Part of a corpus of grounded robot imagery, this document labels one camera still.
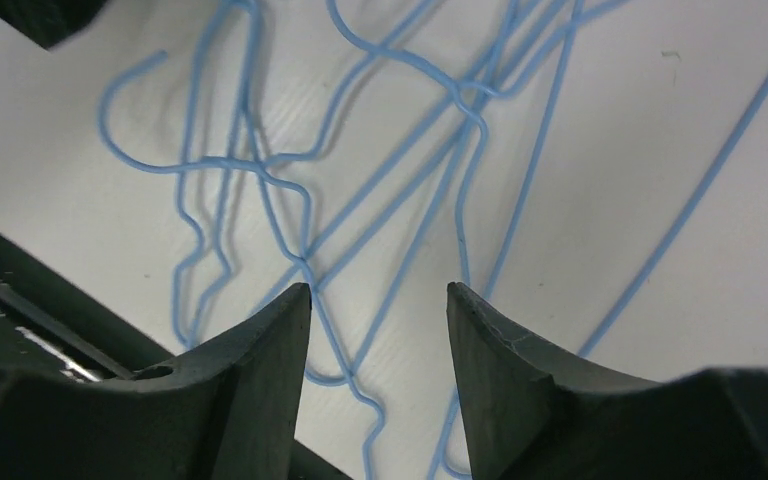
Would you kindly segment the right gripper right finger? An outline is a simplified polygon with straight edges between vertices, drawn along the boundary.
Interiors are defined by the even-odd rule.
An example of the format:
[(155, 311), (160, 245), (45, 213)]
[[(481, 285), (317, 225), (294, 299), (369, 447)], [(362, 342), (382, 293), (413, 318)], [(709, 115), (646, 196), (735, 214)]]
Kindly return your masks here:
[(476, 479), (768, 479), (768, 368), (659, 383), (586, 360), (460, 282), (451, 355)]

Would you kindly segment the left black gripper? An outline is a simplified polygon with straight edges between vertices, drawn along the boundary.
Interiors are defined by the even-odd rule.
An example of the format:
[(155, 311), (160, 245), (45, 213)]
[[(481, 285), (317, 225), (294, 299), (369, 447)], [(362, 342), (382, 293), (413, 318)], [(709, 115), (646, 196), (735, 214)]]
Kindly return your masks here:
[(107, 0), (0, 0), (0, 20), (42, 48), (85, 30)]

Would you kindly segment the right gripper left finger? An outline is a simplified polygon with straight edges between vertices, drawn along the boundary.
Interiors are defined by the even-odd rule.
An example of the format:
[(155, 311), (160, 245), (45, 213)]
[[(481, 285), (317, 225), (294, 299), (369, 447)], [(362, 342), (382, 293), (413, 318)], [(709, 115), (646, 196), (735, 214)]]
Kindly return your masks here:
[(296, 283), (129, 379), (0, 367), (0, 479), (284, 479), (311, 322)]

